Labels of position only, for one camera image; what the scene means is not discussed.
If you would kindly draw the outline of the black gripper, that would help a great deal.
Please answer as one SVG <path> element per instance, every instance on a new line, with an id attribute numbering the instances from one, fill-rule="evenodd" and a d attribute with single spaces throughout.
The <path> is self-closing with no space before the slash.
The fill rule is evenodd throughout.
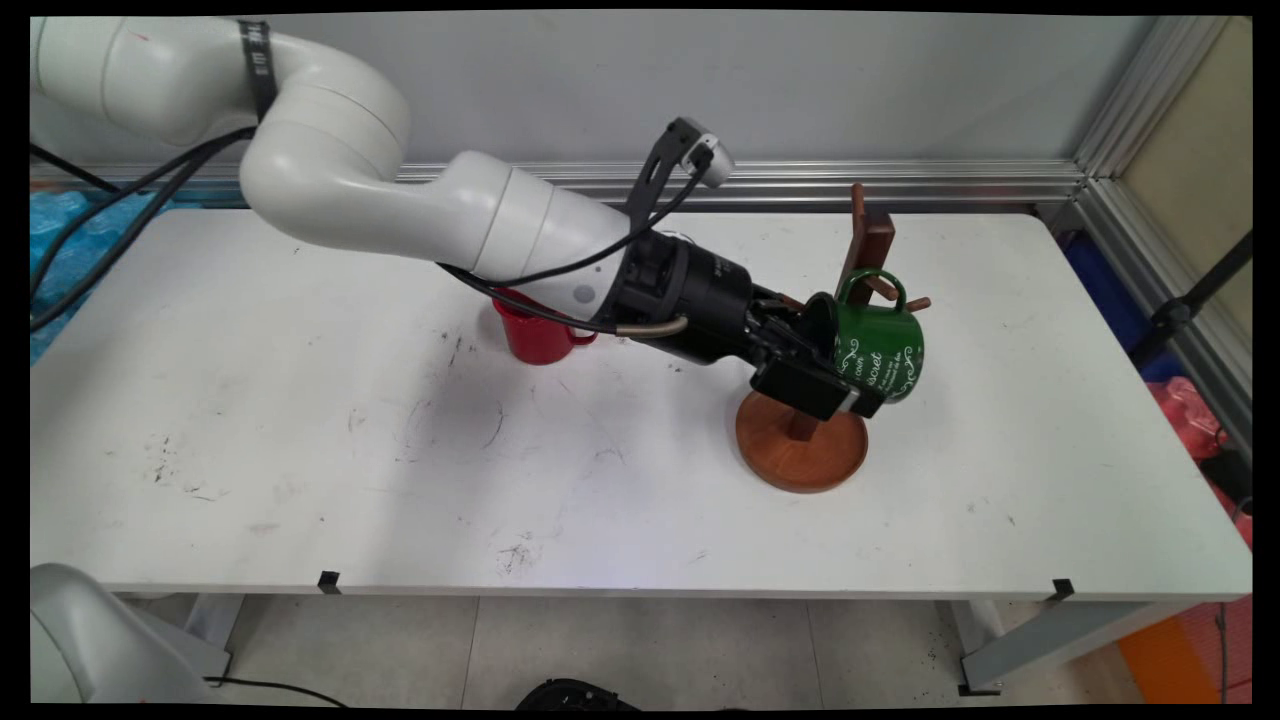
<path id="1" fill-rule="evenodd" d="M 737 263 L 658 232 L 625 250 L 605 296 L 605 320 L 617 328 L 686 319 L 682 331 L 641 337 L 643 345 L 698 365 L 742 359 L 755 368 L 754 391 L 818 420 L 838 413 L 874 416 L 887 396 L 845 378 L 835 351 L 812 354 L 815 348 L 800 331 L 804 309 L 755 284 Z"/>

